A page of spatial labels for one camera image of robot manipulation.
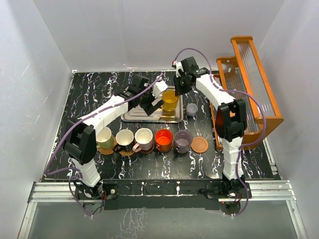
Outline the woven rattan coaster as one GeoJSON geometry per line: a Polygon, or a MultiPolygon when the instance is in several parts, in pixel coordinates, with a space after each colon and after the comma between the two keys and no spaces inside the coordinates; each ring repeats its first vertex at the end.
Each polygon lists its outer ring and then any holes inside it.
{"type": "Polygon", "coordinates": [[[117,143],[114,142],[113,146],[111,146],[110,148],[102,148],[99,145],[97,145],[97,150],[103,155],[111,155],[114,153],[113,147],[115,147],[116,144],[117,143]]]}
{"type": "Polygon", "coordinates": [[[133,155],[135,152],[134,152],[132,149],[124,148],[123,150],[119,151],[119,153],[120,153],[122,156],[131,156],[131,155],[133,155]]]}

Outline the orange red mug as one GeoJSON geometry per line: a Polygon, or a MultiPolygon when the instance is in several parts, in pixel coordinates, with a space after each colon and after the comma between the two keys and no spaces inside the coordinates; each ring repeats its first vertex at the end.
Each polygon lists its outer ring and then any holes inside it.
{"type": "Polygon", "coordinates": [[[173,135],[168,129],[160,129],[155,133],[155,147],[160,152],[167,152],[172,147],[173,135]]]}

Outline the dark brown wooden coaster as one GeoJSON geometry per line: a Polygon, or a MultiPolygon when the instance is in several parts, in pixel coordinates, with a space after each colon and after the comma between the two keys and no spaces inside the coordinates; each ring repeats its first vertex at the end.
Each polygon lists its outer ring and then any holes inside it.
{"type": "Polygon", "coordinates": [[[149,150],[140,150],[139,153],[150,154],[154,151],[155,146],[153,145],[149,150]]]}

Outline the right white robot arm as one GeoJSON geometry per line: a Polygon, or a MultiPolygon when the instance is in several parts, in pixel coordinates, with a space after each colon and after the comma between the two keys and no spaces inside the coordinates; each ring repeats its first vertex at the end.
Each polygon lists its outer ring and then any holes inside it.
{"type": "Polygon", "coordinates": [[[221,139],[224,158],[223,185],[219,193],[235,197],[245,184],[241,166],[242,141],[247,128],[245,101],[228,94],[207,68],[199,68],[194,57],[180,62],[174,60],[172,67],[175,69],[173,80],[177,96],[197,89],[217,110],[214,128],[221,139]]]}

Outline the lilac mug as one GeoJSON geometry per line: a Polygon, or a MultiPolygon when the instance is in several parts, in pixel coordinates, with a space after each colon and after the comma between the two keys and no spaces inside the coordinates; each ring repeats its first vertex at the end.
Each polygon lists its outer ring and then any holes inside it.
{"type": "Polygon", "coordinates": [[[174,135],[173,147],[174,150],[179,154],[187,153],[190,150],[193,137],[192,134],[187,130],[179,130],[174,135]]]}

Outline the pink mug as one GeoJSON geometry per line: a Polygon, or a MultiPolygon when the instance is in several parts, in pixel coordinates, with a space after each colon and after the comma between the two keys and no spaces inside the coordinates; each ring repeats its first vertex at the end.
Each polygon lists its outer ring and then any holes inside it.
{"type": "Polygon", "coordinates": [[[134,152],[148,151],[153,146],[153,133],[148,128],[140,128],[135,133],[135,145],[133,146],[134,152]]]}

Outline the black mug white inside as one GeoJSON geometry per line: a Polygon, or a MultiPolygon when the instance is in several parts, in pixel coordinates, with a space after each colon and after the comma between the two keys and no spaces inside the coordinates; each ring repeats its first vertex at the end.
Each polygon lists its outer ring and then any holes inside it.
{"type": "Polygon", "coordinates": [[[116,145],[113,147],[113,151],[120,152],[130,152],[133,150],[134,146],[134,134],[129,129],[123,129],[116,134],[116,145]]]}

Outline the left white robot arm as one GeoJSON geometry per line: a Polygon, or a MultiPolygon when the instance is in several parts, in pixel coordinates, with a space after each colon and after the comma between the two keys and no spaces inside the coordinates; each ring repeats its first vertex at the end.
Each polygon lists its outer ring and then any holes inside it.
{"type": "Polygon", "coordinates": [[[78,122],[68,122],[63,150],[79,170],[81,178],[74,180],[74,185],[79,191],[92,199],[99,198],[103,193],[101,177],[94,161],[97,135],[116,118],[137,106],[147,115],[151,115],[162,105],[162,102],[153,102],[166,89],[167,84],[162,80],[162,76],[158,76],[151,83],[149,78],[135,75],[130,84],[119,89],[101,107],[81,117],[78,122]]]}

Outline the cream yellow mug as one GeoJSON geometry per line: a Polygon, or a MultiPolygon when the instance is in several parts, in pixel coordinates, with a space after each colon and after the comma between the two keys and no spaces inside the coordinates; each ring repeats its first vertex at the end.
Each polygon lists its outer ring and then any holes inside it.
{"type": "Polygon", "coordinates": [[[97,148],[110,149],[114,145],[114,137],[108,127],[104,127],[96,136],[97,148]]]}

